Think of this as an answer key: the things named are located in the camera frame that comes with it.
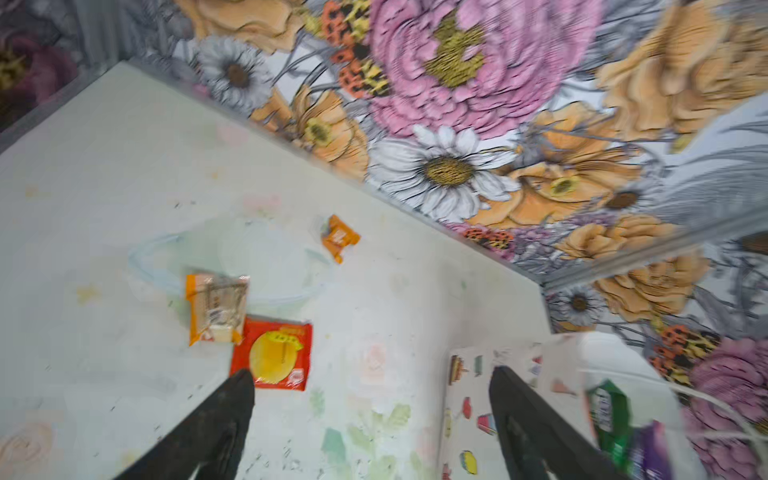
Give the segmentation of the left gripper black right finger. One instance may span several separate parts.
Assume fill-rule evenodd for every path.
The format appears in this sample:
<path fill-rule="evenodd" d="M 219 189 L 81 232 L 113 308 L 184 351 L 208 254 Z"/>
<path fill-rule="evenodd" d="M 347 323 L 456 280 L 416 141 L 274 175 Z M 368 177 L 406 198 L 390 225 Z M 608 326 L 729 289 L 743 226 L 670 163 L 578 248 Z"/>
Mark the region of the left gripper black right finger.
<path fill-rule="evenodd" d="M 493 370 L 489 399 L 509 478 L 626 477 L 511 368 Z"/>

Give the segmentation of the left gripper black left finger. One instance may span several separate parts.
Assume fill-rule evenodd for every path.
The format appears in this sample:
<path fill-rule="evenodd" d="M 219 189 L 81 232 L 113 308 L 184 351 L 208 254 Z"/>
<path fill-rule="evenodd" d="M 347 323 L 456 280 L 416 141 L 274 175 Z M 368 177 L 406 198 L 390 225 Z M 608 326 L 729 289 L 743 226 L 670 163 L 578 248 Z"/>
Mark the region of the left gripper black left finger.
<path fill-rule="evenodd" d="M 253 376 L 224 381 L 119 479 L 231 480 L 237 475 L 255 405 Z"/>

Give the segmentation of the white paper bag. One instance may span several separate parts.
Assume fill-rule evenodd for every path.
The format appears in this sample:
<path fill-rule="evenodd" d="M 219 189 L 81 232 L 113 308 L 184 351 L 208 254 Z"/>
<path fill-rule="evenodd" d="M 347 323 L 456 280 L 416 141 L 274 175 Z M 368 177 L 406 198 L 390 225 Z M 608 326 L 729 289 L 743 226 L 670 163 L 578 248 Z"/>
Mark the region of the white paper bag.
<path fill-rule="evenodd" d="M 511 479 L 489 399 L 499 366 L 511 368 L 601 453 L 587 392 L 610 380 L 629 399 L 634 430 L 653 420 L 664 425 L 673 479 L 767 475 L 766 342 L 672 327 L 648 351 L 601 332 L 454 351 L 440 478 Z"/>

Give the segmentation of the green Fox's spring tea bag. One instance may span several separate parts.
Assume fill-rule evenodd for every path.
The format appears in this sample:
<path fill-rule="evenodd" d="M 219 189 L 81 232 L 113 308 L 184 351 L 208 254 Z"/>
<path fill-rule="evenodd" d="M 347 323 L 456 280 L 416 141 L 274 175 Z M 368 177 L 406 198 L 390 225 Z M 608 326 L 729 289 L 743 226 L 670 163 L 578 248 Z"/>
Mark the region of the green Fox's spring tea bag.
<path fill-rule="evenodd" d="M 599 449 L 626 473 L 634 433 L 628 397 L 610 380 L 589 390 L 587 396 Z"/>

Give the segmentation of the red yellow snack packet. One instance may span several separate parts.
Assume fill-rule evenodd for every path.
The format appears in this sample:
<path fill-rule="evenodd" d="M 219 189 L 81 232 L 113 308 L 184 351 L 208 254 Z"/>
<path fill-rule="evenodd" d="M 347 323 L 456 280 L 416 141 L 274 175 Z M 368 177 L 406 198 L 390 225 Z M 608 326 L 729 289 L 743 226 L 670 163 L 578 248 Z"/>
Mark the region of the red yellow snack packet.
<path fill-rule="evenodd" d="M 247 370 L 255 388 L 305 391 L 311 368 L 311 323 L 247 316 L 243 340 L 233 350 L 230 376 Z"/>

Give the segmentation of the purple snack packet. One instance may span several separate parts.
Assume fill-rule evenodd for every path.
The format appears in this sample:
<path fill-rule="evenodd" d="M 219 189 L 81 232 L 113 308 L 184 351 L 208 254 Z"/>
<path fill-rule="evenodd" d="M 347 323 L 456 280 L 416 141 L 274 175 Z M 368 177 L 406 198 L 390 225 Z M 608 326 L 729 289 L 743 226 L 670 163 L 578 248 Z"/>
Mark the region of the purple snack packet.
<path fill-rule="evenodd" d="M 664 425 L 653 420 L 636 428 L 631 437 L 626 474 L 635 480 L 672 480 Z"/>

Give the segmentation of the clear orange cracker packet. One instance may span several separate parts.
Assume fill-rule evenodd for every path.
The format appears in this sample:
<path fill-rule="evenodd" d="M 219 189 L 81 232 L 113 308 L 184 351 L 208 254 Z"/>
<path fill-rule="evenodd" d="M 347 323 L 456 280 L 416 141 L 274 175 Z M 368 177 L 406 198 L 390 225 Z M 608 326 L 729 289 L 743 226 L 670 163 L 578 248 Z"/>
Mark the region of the clear orange cracker packet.
<path fill-rule="evenodd" d="M 248 276 L 229 277 L 210 272 L 188 274 L 189 345 L 215 342 L 239 345 L 246 319 Z"/>

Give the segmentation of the small orange biscuit packet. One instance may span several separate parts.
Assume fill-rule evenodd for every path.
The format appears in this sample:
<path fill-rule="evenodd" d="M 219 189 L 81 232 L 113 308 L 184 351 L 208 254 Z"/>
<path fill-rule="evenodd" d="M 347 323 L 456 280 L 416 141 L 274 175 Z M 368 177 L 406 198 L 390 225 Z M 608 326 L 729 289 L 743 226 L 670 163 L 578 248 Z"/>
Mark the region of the small orange biscuit packet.
<path fill-rule="evenodd" d="M 342 253 L 345 248 L 357 245 L 361 236 L 344 223 L 338 216 L 328 219 L 327 231 L 322 237 L 322 245 L 331 254 L 337 264 L 343 262 Z"/>

